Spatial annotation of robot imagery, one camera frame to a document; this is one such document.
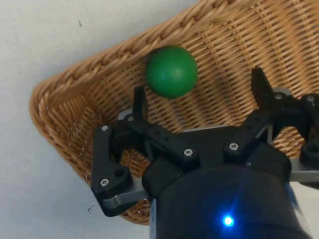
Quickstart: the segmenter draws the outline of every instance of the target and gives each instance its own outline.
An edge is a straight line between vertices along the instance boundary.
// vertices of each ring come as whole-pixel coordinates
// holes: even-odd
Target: green ball
[[[195,59],[184,48],[166,46],[150,54],[146,66],[149,86],[158,95],[177,98],[196,85],[198,68]]]

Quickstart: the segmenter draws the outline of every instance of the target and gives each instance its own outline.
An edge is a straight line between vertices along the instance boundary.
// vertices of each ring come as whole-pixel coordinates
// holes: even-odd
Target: white surface
[[[88,212],[89,187],[37,132],[28,100],[41,80],[194,2],[0,0],[0,239],[148,238],[148,227]],[[319,192],[294,188],[319,238]]]

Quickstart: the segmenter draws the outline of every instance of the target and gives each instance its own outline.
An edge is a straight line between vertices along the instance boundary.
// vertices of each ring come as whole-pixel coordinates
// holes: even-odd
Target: screw
[[[275,95],[275,99],[276,100],[281,100],[283,98],[283,96],[281,94],[276,94]]]
[[[232,151],[236,151],[236,150],[238,150],[238,148],[239,148],[239,146],[236,143],[231,143],[229,145],[229,149],[232,150]]]
[[[101,182],[100,182],[100,184],[101,184],[102,187],[105,187],[106,185],[109,184],[109,180],[108,180],[107,178],[102,179]]]
[[[107,125],[102,126],[102,131],[107,131],[109,127]]]
[[[308,96],[307,101],[314,102],[315,98],[313,96]]]
[[[185,156],[187,156],[187,157],[191,157],[192,155],[193,155],[193,150],[191,150],[190,148],[188,148],[188,149],[186,149],[185,151],[184,151],[184,154],[185,154]]]

